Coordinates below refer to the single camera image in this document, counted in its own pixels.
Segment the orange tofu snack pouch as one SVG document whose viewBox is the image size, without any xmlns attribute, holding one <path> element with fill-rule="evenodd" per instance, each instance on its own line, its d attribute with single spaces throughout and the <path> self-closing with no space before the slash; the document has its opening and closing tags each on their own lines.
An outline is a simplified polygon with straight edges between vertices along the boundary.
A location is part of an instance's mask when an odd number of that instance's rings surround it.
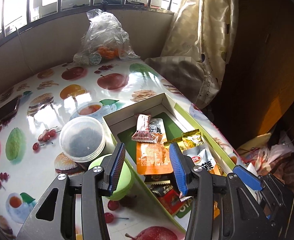
<svg viewBox="0 0 294 240">
<path fill-rule="evenodd" d="M 157 138 L 156 143 L 136 143 L 136 168 L 140 175 L 161 175 L 173 172 L 169 158 L 167 135 L 163 119 L 152 118 L 150 121 L 151 134 Z"/>
</svg>

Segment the red white candy packet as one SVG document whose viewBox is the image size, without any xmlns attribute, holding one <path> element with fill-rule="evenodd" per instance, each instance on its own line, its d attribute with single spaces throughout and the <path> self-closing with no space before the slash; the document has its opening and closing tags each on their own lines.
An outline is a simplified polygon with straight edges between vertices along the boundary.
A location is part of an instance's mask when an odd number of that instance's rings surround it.
<svg viewBox="0 0 294 240">
<path fill-rule="evenodd" d="M 132 141 L 154 143 L 155 136 L 150 132 L 150 115 L 138 114 L 136 131 L 131 137 Z"/>
</svg>

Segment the red dark jujube packet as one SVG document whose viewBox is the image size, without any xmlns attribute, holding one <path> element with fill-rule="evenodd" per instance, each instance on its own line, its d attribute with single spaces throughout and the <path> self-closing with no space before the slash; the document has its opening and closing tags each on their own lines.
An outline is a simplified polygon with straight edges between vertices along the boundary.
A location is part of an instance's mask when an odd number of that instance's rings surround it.
<svg viewBox="0 0 294 240">
<path fill-rule="evenodd" d="M 157 197 L 166 211 L 172 216 L 176 215 L 182 207 L 187 204 L 187 201 L 181 201 L 177 192 L 173 189 L 165 193 L 163 196 Z"/>
</svg>

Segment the orange white snack pouch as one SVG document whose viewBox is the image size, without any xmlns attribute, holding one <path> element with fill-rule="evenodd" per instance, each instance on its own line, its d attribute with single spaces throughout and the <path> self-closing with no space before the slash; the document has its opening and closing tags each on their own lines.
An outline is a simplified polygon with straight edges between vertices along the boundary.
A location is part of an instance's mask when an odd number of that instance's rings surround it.
<svg viewBox="0 0 294 240">
<path fill-rule="evenodd" d="M 202 167 L 211 174 L 221 175 L 216 160 L 212 156 L 207 144 L 201 144 L 183 151 L 184 155 L 191 157 L 194 164 Z"/>
</svg>

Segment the red black small snack packet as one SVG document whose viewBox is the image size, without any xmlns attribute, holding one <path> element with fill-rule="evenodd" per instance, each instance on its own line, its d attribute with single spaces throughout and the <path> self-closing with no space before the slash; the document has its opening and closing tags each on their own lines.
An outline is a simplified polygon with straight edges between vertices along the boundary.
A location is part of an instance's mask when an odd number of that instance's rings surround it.
<svg viewBox="0 0 294 240">
<path fill-rule="evenodd" d="M 169 181 L 159 181 L 147 185 L 149 190 L 155 197 L 164 197 L 167 193 L 174 189 Z"/>
</svg>

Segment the green cream jar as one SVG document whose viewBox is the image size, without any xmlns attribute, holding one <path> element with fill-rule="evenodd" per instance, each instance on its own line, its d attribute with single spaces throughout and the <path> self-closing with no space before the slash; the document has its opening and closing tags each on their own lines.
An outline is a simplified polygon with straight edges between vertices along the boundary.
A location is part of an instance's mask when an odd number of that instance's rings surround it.
<svg viewBox="0 0 294 240">
<path fill-rule="evenodd" d="M 94 168 L 95 166 L 100 166 L 105 158 L 109 158 L 111 154 L 102 155 L 101 157 L 95 159 L 90 163 L 88 170 Z M 121 200 L 127 193 L 129 193 L 131 187 L 134 184 L 134 179 L 131 170 L 129 169 L 126 162 L 123 163 L 122 171 L 118 180 L 117 188 L 110 197 L 109 200 L 118 201 Z"/>
</svg>

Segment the clear jar white lid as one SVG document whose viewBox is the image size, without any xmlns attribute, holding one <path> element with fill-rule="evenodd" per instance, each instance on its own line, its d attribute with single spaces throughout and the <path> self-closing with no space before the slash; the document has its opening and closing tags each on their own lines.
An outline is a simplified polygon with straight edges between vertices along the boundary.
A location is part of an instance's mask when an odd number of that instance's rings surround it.
<svg viewBox="0 0 294 240">
<path fill-rule="evenodd" d="M 106 145 L 105 132 L 97 119 L 79 116 L 63 126 L 59 144 L 63 153 L 74 162 L 87 163 L 103 152 Z"/>
</svg>

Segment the green white gift box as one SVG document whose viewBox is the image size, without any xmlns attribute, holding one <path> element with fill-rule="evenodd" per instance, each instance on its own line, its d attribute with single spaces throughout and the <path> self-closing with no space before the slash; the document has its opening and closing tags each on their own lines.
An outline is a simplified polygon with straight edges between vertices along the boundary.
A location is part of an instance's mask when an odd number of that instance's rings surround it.
<svg viewBox="0 0 294 240">
<path fill-rule="evenodd" d="M 150 113 L 161 118 L 167 139 L 181 136 L 183 132 L 199 129 L 203 140 L 221 168 L 229 173 L 241 158 L 227 142 L 219 130 L 193 105 L 186 105 L 168 94 L 162 93 L 146 100 L 127 105 L 114 99 L 101 101 L 107 112 L 103 114 L 103 124 L 113 142 L 126 145 L 125 165 L 131 172 L 133 185 L 126 195 L 131 197 L 131 207 L 121 206 L 113 211 L 114 221 L 107 224 L 111 239 L 126 239 L 126 234 L 135 237 L 152 226 L 162 226 L 171 230 L 178 239 L 184 239 L 192 208 L 191 199 L 183 202 L 176 213 L 171 215 L 144 183 L 144 176 L 136 169 L 136 144 L 131 135 L 136 127 L 136 112 Z"/>
</svg>

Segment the fruit print tablecloth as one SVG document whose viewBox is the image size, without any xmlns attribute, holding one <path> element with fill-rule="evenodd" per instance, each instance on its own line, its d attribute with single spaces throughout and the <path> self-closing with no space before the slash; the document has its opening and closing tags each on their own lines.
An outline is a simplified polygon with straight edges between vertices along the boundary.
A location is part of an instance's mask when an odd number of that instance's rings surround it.
<svg viewBox="0 0 294 240">
<path fill-rule="evenodd" d="M 97 66 L 64 64 L 36 74 L 0 96 L 0 233 L 22 235 L 29 215 L 61 173 L 67 181 L 113 152 L 126 156 L 116 191 L 103 198 L 110 239 L 184 239 L 191 200 L 170 191 L 158 199 L 140 169 L 146 160 L 172 170 L 164 142 L 199 129 L 211 155 L 203 168 L 226 173 L 242 160 L 208 118 L 165 77 L 141 60 Z"/>
</svg>

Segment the black smartphone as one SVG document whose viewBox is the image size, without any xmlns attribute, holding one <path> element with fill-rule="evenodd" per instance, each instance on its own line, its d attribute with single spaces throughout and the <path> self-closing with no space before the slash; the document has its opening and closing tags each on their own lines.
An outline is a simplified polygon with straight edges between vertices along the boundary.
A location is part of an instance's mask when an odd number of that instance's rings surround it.
<svg viewBox="0 0 294 240">
<path fill-rule="evenodd" d="M 17 113 L 20 98 L 20 96 L 17 96 L 0 108 L 0 125 L 3 121 L 9 120 Z"/>
</svg>

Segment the clear plastic bag with oranges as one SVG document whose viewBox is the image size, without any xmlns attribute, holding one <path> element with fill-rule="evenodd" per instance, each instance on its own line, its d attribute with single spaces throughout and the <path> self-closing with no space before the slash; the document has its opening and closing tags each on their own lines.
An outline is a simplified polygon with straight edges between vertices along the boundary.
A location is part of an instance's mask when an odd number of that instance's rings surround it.
<svg viewBox="0 0 294 240">
<path fill-rule="evenodd" d="M 100 9 L 86 12 L 90 26 L 81 40 L 73 62 L 82 66 L 95 66 L 113 59 L 138 59 L 130 44 L 129 34 L 116 16 Z"/>
</svg>

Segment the beige patterned curtain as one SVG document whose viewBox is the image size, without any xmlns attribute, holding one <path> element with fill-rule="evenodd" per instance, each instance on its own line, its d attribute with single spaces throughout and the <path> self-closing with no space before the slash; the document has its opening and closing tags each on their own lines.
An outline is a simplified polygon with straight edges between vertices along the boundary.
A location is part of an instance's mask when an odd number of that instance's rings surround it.
<svg viewBox="0 0 294 240">
<path fill-rule="evenodd" d="M 146 63 L 199 109 L 220 91 L 238 25 L 238 0 L 181 0 L 161 55 Z"/>
</svg>

